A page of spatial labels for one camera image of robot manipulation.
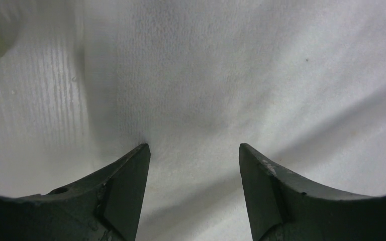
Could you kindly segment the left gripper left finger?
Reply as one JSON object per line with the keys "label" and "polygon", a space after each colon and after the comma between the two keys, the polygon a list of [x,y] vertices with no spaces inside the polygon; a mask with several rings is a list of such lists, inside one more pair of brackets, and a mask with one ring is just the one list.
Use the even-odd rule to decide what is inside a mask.
{"label": "left gripper left finger", "polygon": [[0,240],[135,240],[150,157],[140,144],[48,194],[0,196]]}

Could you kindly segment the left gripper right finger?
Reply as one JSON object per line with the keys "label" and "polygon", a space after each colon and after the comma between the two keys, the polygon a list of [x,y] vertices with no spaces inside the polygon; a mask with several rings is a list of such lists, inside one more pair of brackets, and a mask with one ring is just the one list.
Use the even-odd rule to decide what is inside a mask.
{"label": "left gripper right finger", "polygon": [[246,143],[239,166],[253,240],[386,240],[386,196],[322,185]]}

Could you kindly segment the white towel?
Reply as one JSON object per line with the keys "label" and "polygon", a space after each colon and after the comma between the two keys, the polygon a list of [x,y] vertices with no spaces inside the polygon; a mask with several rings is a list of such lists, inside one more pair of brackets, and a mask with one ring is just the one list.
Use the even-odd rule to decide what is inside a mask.
{"label": "white towel", "polygon": [[137,240],[251,240],[241,143],[386,194],[386,1],[85,1],[102,165],[147,143]]}

